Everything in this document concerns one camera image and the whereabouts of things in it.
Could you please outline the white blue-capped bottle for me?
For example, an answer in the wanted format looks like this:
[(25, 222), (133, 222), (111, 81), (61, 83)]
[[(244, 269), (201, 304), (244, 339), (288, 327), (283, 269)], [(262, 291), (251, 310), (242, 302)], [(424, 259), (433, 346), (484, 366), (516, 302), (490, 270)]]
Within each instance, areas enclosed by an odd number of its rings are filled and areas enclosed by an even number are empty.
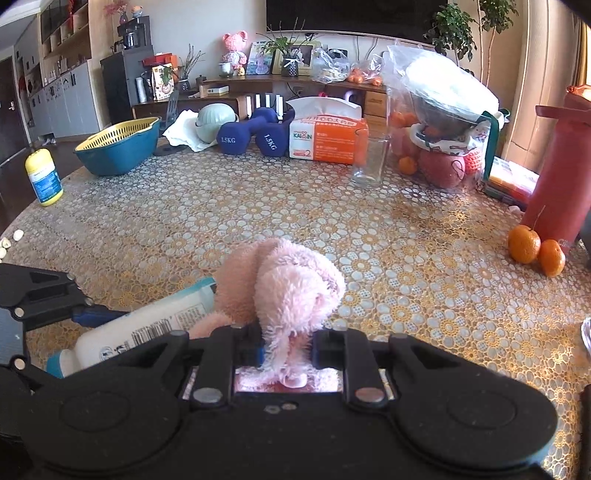
[(47, 360), (46, 371), (64, 378), (172, 331), (188, 331), (213, 311), (215, 281), (194, 285), (83, 333), (74, 347)]

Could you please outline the pink fluffy towel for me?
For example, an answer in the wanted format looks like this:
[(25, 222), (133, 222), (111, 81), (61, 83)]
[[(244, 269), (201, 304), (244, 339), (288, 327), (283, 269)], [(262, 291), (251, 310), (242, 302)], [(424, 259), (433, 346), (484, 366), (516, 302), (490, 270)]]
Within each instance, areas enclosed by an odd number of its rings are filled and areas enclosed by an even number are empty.
[(239, 391), (334, 392), (339, 374), (311, 364), (311, 337), (342, 302), (344, 276), (317, 251), (287, 239), (270, 238), (239, 246), (214, 274), (214, 307), (189, 331), (206, 338), (223, 326), (258, 323), (263, 364), (242, 367)]

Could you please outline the garlic clove cluster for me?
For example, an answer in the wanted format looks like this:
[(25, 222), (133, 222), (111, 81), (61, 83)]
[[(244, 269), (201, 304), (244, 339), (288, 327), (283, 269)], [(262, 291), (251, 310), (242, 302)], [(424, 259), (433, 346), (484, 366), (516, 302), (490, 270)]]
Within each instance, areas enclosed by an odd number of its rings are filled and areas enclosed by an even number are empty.
[(3, 237), (0, 240), (0, 259), (3, 260), (6, 255), (8, 250), (11, 248), (12, 244), (11, 241), (7, 238), (7, 237)]

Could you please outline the yellow blue-label jar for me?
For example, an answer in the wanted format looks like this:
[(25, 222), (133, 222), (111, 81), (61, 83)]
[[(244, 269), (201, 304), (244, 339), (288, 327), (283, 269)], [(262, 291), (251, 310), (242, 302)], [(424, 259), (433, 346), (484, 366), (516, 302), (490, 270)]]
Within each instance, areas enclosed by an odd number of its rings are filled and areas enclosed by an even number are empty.
[(25, 171), (41, 206), (50, 206), (63, 195), (63, 187), (51, 153), (43, 148), (25, 160)]

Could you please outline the patterned lace tablecloth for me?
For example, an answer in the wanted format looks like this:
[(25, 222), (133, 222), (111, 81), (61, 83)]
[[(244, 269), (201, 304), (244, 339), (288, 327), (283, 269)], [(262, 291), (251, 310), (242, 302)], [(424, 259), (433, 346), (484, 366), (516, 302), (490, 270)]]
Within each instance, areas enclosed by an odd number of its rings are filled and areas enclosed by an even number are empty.
[(195, 334), (260, 316), (270, 337), (245, 387), (335, 385), (304, 359), (312, 328), (417, 337), (542, 391), (559, 418), (546, 470), (576, 476), (590, 382), (584, 245), (549, 277), (509, 254), (520, 215), (476, 190), (447, 193), (394, 172), (365, 189), (345, 165), (256, 153), (153, 157), (116, 177), (79, 169), (63, 187), (49, 207), (29, 184), (3, 194), (24, 201), (1, 224), (3, 261), (70, 273), (121, 311), (215, 278), (229, 294)]

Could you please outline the teal basin yellow strainer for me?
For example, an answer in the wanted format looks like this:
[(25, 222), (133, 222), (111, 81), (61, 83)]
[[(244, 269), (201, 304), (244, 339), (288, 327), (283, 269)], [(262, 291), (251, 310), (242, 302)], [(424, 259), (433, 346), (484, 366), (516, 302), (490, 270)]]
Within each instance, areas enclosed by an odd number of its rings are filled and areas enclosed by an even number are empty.
[(126, 174), (153, 154), (160, 121), (145, 117), (117, 123), (88, 137), (74, 153), (95, 176)]

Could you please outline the left tangerine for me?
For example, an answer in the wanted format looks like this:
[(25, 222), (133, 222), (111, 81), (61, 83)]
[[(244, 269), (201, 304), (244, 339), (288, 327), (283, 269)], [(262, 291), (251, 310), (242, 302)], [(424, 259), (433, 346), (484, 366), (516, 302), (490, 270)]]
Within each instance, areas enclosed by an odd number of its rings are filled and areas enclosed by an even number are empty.
[(520, 264), (532, 263), (538, 257), (541, 248), (538, 233), (522, 224), (515, 226), (509, 232), (507, 243), (509, 255)]

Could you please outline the tangerine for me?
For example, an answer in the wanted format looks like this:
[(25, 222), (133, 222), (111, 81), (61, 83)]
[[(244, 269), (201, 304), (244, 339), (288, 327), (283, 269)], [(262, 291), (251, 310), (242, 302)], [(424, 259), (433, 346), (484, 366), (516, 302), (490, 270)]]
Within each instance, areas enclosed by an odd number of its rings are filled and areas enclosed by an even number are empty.
[(515, 226), (509, 232), (507, 243), (509, 255), (520, 264), (532, 263), (538, 257), (541, 248), (538, 233), (522, 224)]
[(562, 273), (566, 257), (558, 241), (547, 239), (541, 243), (538, 263), (546, 277), (554, 278)]

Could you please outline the white cloth under bowl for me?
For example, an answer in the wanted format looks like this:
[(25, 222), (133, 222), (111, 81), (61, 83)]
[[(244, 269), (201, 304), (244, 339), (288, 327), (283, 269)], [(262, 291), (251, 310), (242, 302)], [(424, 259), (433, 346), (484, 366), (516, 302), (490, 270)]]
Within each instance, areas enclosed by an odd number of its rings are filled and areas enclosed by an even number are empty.
[(204, 151), (217, 144), (213, 139), (211, 142), (204, 142), (197, 134), (197, 112), (183, 110), (163, 133), (168, 143), (173, 147), (186, 146), (193, 152)]

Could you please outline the clear drinking glass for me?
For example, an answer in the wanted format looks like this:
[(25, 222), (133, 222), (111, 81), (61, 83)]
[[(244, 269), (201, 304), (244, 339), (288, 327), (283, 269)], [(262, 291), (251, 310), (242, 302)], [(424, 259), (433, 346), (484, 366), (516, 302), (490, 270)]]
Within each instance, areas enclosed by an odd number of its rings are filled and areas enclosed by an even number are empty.
[(382, 182), (389, 146), (390, 138), (386, 133), (369, 129), (356, 130), (353, 183), (372, 187)]

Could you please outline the left blue dumbbell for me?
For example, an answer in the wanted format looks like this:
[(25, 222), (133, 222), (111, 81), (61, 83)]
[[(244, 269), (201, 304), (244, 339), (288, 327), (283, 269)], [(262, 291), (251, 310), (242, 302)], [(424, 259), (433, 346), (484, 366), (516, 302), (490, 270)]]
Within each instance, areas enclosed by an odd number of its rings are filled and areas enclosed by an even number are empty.
[(273, 108), (257, 108), (249, 119), (222, 125), (217, 132), (217, 144), (225, 155), (242, 155), (249, 146), (253, 135), (256, 135), (267, 124), (276, 122), (277, 114)]

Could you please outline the blue dumbbell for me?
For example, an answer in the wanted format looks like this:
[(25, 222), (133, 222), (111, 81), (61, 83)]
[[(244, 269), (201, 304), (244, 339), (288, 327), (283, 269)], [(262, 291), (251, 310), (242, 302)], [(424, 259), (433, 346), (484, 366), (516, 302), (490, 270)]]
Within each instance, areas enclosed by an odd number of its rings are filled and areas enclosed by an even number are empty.
[(290, 123), (294, 120), (294, 110), (288, 110), (283, 114), (283, 121), (266, 123), (256, 133), (256, 146), (260, 153), (266, 157), (284, 157), (288, 155), (290, 147)]
[(249, 146), (253, 135), (256, 135), (267, 124), (276, 122), (277, 114), (273, 108), (257, 108), (249, 119), (222, 125), (217, 132), (217, 144), (225, 155), (242, 155)]

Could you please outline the right blue dumbbell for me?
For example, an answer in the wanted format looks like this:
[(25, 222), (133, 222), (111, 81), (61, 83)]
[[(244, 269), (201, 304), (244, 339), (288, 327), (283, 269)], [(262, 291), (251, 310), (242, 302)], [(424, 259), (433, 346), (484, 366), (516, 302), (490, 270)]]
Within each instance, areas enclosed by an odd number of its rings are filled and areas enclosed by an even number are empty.
[(283, 121), (266, 123), (256, 133), (256, 146), (260, 153), (266, 157), (284, 157), (288, 155), (290, 147), (290, 123), (294, 120), (294, 110), (288, 110), (283, 114)]

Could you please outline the right tangerine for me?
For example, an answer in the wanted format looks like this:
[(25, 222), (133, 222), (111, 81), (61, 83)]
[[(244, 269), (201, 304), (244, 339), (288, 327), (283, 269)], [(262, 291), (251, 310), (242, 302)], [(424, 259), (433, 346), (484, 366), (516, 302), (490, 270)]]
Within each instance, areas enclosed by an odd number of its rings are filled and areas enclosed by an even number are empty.
[(566, 257), (558, 241), (547, 239), (541, 243), (538, 263), (546, 277), (554, 278), (562, 273)]

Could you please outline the orange white tissue box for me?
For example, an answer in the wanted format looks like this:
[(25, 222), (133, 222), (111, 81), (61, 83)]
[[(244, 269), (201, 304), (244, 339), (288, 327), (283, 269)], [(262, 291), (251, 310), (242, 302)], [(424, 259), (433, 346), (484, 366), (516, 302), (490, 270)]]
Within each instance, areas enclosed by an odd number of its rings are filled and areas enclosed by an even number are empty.
[(334, 97), (302, 97), (287, 102), (294, 111), (288, 132), (291, 159), (353, 164), (356, 132), (369, 131), (360, 105)]

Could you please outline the pale green lidded bowl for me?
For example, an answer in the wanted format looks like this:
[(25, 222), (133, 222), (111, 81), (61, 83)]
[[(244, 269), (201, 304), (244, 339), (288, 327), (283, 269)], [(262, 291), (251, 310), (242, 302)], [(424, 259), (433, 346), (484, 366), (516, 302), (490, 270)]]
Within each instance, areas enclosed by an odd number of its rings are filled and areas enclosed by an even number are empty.
[(195, 128), (197, 137), (204, 143), (211, 144), (216, 139), (221, 126), (226, 123), (235, 122), (235, 110), (228, 104), (212, 103), (201, 108), (197, 113)]

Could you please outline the black side cabinet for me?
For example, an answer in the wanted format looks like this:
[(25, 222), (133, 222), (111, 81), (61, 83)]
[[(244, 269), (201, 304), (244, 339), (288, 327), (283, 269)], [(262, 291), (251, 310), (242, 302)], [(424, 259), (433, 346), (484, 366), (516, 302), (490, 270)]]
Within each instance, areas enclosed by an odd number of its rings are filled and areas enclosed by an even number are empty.
[(135, 79), (145, 71), (143, 60), (153, 55), (148, 16), (132, 18), (117, 27), (113, 53), (100, 61), (110, 122), (132, 119), (139, 104)]

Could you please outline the plastic-wrapped fruit bowl stack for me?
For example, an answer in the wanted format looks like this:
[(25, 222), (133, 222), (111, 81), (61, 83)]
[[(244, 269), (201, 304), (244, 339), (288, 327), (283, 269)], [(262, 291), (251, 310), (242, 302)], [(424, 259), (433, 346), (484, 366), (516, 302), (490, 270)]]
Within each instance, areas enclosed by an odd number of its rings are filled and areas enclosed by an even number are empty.
[(397, 42), (382, 57), (394, 169), (418, 183), (462, 191), (484, 183), (511, 113), (451, 59)]

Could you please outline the wooden tv cabinet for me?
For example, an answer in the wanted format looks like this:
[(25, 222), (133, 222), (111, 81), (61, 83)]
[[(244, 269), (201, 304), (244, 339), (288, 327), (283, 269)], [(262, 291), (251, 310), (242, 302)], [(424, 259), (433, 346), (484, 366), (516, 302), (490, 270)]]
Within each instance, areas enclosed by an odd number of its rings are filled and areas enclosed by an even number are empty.
[(274, 107), (276, 99), (328, 96), (346, 99), (362, 107), (363, 118), (370, 129), (387, 128), (387, 93), (383, 86), (348, 81), (323, 84), (311, 77), (283, 77), (280, 75), (252, 75), (228, 79), (206, 80), (195, 89), (179, 94), (174, 108), (166, 100), (153, 100), (132, 108), (135, 119), (159, 116), (162, 124), (174, 120), (184, 110), (199, 111), (208, 104), (230, 106), (240, 119), (245, 119), (257, 107)]

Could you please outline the red water bottle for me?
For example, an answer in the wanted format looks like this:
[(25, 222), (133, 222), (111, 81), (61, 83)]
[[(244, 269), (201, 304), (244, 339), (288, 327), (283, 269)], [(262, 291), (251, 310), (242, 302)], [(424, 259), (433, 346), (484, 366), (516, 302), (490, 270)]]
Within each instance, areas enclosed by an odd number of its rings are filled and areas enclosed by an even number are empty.
[(567, 252), (590, 211), (590, 87), (570, 86), (563, 106), (538, 105), (536, 114), (556, 124), (521, 223)]

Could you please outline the clear plastic bag of items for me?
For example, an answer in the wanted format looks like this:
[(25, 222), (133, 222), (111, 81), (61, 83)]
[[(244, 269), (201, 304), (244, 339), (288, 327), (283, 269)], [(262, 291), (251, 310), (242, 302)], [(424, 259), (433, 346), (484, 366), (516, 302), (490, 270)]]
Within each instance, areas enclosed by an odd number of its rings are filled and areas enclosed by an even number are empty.
[(311, 52), (311, 79), (318, 83), (331, 84), (346, 81), (351, 73), (348, 52), (342, 49), (315, 47)]

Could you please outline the small potted grass plant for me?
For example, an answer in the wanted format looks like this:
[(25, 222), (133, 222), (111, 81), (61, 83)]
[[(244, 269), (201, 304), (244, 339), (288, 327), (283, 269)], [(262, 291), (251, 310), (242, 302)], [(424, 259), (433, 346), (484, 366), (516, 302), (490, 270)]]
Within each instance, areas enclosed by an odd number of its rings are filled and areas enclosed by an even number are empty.
[(308, 32), (305, 29), (305, 20), (300, 18), (294, 19), (293, 28), (290, 30), (283, 29), (283, 23), (277, 23), (276, 27), (266, 25), (266, 30), (260, 35), (264, 38), (263, 52), (266, 54), (274, 54), (280, 51), (283, 54), (283, 66), (281, 67), (280, 75), (283, 77), (294, 78), (297, 77), (297, 60), (294, 55), (294, 50), (304, 42), (315, 39), (314, 32)]

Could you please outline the framed photo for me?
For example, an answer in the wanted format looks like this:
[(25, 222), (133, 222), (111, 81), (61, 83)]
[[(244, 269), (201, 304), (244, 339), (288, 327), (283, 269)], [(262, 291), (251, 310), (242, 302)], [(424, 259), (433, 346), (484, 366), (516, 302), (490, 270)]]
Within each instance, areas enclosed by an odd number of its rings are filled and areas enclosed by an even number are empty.
[[(301, 47), (294, 50), (295, 59), (297, 60), (298, 76), (311, 76), (312, 50), (320, 46), (321, 43), (318, 41), (308, 41), (304, 42)], [(280, 51), (276, 51), (273, 54), (273, 69), (271, 70), (271, 73), (273, 73), (273, 75), (280, 75), (282, 66), (283, 54)]]

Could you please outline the pink bear figurine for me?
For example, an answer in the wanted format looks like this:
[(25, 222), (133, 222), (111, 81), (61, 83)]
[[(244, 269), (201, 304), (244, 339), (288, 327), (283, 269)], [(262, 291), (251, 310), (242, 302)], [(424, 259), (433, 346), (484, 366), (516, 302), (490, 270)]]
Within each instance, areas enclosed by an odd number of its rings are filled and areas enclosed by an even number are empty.
[(246, 46), (246, 40), (249, 38), (245, 30), (239, 30), (236, 33), (225, 33), (222, 36), (222, 43), (225, 53), (222, 56), (222, 62), (228, 63), (228, 74), (233, 76), (245, 76), (245, 65), (247, 57), (243, 50)]

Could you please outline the potted green tree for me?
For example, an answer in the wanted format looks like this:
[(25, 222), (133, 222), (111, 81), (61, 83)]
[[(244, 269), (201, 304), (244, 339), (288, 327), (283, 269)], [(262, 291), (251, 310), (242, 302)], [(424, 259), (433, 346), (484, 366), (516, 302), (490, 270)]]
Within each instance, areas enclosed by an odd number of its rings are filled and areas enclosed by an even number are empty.
[(452, 52), (456, 63), (465, 58), (471, 62), (479, 52), (481, 82), (489, 86), (495, 39), (514, 25), (519, 12), (513, 0), (484, 0), (475, 4), (476, 19), (456, 1), (440, 5), (424, 38), (438, 53), (446, 56)]

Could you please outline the black television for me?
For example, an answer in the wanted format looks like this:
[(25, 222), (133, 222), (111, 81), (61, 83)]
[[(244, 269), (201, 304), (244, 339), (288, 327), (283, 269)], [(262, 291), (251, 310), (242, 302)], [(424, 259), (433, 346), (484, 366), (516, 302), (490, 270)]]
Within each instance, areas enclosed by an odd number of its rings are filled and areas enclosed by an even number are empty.
[(423, 41), (439, 0), (276, 0), (266, 2), (266, 26), (398, 37)]

